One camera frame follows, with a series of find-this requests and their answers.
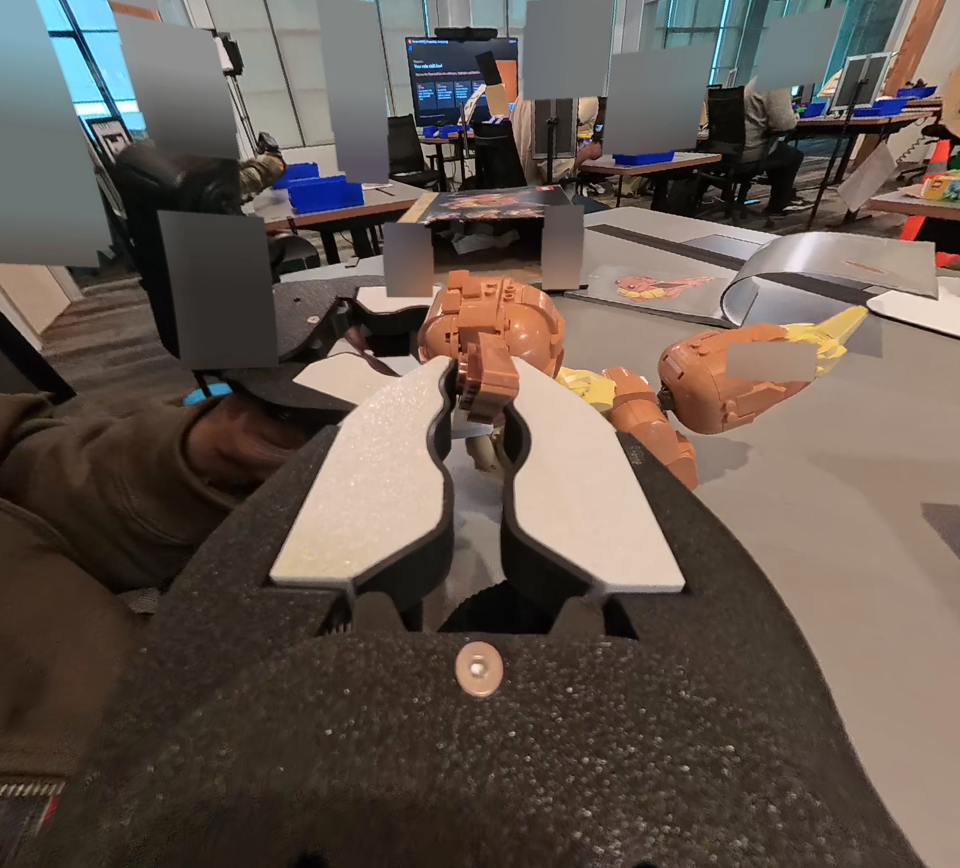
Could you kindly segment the brown brick assembly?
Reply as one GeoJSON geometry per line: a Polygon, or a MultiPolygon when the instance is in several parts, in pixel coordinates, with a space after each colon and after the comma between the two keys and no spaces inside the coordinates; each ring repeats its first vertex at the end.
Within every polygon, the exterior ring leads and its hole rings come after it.
{"type": "Polygon", "coordinates": [[[470,336],[458,357],[459,408],[468,421],[493,424],[517,397],[520,376],[509,346],[497,334],[470,336]]]}

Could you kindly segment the brown brick figure body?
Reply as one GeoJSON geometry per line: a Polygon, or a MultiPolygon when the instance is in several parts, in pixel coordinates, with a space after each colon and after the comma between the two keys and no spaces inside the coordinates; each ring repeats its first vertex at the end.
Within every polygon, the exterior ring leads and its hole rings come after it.
{"type": "MultiPolygon", "coordinates": [[[[648,380],[622,367],[600,373],[566,368],[565,330],[565,320],[546,292],[508,275],[477,276],[459,270],[449,274],[427,312],[417,334],[417,354],[421,363],[444,357],[458,368],[460,351],[471,336],[496,334],[507,343],[513,364],[522,360],[557,382],[616,430],[641,442],[694,491],[699,479],[693,447],[669,424],[648,380]]],[[[468,424],[496,433],[505,408],[492,424],[469,421],[460,411],[468,424]]]]}

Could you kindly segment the long wood-edged table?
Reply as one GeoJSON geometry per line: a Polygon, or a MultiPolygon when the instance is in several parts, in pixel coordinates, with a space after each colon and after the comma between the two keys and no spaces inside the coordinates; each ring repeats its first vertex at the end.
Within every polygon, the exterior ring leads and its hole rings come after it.
{"type": "Polygon", "coordinates": [[[901,214],[906,217],[938,218],[959,221],[959,203],[934,201],[905,189],[871,197],[861,207],[866,211],[901,214]]]}

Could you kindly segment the grey table with black legs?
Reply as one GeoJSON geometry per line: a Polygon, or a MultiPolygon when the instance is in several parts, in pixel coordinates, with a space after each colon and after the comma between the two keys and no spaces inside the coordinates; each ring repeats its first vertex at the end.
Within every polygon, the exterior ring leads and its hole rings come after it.
{"type": "Polygon", "coordinates": [[[319,212],[299,212],[289,200],[266,203],[251,212],[263,219],[269,234],[313,233],[319,238],[325,264],[341,263],[340,235],[346,235],[354,256],[359,260],[381,254],[380,228],[396,223],[422,196],[422,190],[391,180],[385,185],[363,188],[363,201],[319,212]]]}
{"type": "Polygon", "coordinates": [[[663,176],[660,180],[663,183],[657,183],[654,186],[654,202],[652,208],[659,211],[666,202],[667,186],[666,173],[674,171],[686,171],[688,169],[701,169],[708,166],[717,165],[723,160],[722,154],[699,153],[699,152],[675,152],[673,156],[666,160],[653,164],[629,165],[618,164],[610,155],[602,155],[589,161],[585,161],[580,166],[580,173],[583,175],[604,176],[605,178],[616,178],[615,207],[620,208],[622,200],[623,182],[626,178],[657,178],[663,176]]]}

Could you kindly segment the person's left hand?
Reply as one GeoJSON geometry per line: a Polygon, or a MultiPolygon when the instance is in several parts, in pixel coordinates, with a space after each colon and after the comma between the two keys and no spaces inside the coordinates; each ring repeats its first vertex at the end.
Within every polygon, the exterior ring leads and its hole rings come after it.
{"type": "Polygon", "coordinates": [[[225,394],[187,430],[182,450],[186,465],[201,482],[244,497],[315,434],[315,429],[283,420],[245,394],[225,394]]]}

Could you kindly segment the orange traffic cone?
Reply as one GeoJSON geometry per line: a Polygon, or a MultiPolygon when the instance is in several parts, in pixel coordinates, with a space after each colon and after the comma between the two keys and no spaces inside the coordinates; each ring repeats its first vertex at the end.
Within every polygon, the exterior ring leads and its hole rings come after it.
{"type": "MultiPolygon", "coordinates": [[[[930,159],[927,162],[926,169],[921,181],[918,183],[923,186],[934,176],[944,173],[949,167],[951,154],[954,150],[954,141],[950,138],[944,138],[937,142],[930,159]]],[[[922,226],[926,220],[924,215],[912,215],[904,223],[899,240],[913,241],[918,237],[922,226]]]]}

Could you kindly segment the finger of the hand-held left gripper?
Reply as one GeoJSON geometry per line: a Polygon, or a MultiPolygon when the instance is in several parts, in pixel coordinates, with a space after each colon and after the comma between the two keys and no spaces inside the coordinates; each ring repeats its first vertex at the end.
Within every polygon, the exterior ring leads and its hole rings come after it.
{"type": "Polygon", "coordinates": [[[413,313],[425,317],[442,287],[435,285],[425,297],[390,296],[385,285],[364,285],[356,289],[354,303],[366,314],[387,316],[413,313]]]}
{"type": "Polygon", "coordinates": [[[306,365],[294,377],[293,383],[359,406],[400,377],[373,355],[340,352],[306,365]]]}

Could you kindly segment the person's left forearm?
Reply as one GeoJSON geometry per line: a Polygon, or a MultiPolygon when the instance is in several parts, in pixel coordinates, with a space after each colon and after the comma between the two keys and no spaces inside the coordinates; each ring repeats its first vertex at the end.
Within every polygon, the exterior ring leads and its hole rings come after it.
{"type": "Polygon", "coordinates": [[[43,394],[3,394],[2,548],[34,539],[115,594],[168,583],[241,502],[186,460],[212,410],[60,419],[43,394]]]}

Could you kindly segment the grey instruction booklet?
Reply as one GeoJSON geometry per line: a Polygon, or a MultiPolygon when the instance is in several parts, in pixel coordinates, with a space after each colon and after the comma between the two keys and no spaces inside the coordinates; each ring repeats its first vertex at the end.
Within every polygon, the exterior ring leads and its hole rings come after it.
{"type": "Polygon", "coordinates": [[[730,330],[745,325],[762,294],[782,289],[852,304],[868,301],[874,290],[929,298],[939,293],[928,242],[822,231],[771,238],[735,266],[680,242],[595,226],[585,233],[586,286],[567,296],[730,330]]]}

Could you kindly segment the printed tag sign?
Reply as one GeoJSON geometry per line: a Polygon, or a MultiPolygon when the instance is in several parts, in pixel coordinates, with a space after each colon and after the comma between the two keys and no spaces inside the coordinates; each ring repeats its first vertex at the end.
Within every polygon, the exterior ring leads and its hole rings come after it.
{"type": "Polygon", "coordinates": [[[82,121],[106,166],[114,166],[124,151],[140,141],[131,134],[121,118],[89,117],[82,121]]]}

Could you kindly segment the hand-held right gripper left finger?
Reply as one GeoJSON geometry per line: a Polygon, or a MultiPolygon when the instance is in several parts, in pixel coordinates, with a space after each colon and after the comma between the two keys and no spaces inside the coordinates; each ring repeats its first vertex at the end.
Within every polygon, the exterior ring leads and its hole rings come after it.
{"type": "Polygon", "coordinates": [[[423,598],[445,579],[456,377],[440,356],[374,382],[337,426],[270,569],[273,585],[423,598]]]}

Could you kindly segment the grey rounded flat pad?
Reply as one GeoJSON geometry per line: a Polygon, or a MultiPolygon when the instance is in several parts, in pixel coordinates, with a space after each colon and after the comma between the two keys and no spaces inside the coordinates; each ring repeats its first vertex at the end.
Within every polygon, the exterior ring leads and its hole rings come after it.
{"type": "Polygon", "coordinates": [[[747,239],[725,234],[710,234],[688,239],[681,245],[688,250],[708,253],[711,258],[717,260],[718,264],[729,262],[734,266],[741,266],[772,240],[771,236],[766,235],[759,239],[747,239]]]}

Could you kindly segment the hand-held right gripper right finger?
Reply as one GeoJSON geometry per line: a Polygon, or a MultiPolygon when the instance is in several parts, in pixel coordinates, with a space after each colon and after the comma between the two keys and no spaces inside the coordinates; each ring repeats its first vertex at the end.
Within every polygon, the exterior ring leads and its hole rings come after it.
{"type": "Polygon", "coordinates": [[[678,594],[686,580],[616,430],[524,360],[505,408],[501,561],[528,598],[678,594]]]}

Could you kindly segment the wall television screen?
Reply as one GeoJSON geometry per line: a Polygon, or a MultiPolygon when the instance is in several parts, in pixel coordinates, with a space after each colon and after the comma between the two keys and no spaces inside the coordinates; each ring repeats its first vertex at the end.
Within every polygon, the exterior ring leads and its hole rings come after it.
{"type": "Polygon", "coordinates": [[[485,83],[476,60],[484,52],[491,53],[496,61],[509,110],[518,99],[520,42],[514,36],[408,36],[405,51],[418,128],[443,127],[460,121],[463,106],[485,83]]]}

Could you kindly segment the printed cardboard box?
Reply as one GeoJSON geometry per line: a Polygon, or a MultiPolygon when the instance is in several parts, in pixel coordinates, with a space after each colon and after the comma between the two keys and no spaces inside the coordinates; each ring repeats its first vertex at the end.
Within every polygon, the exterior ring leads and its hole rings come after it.
{"type": "Polygon", "coordinates": [[[558,186],[422,193],[383,228],[388,274],[507,274],[545,291],[584,285],[585,214],[558,186]]]}

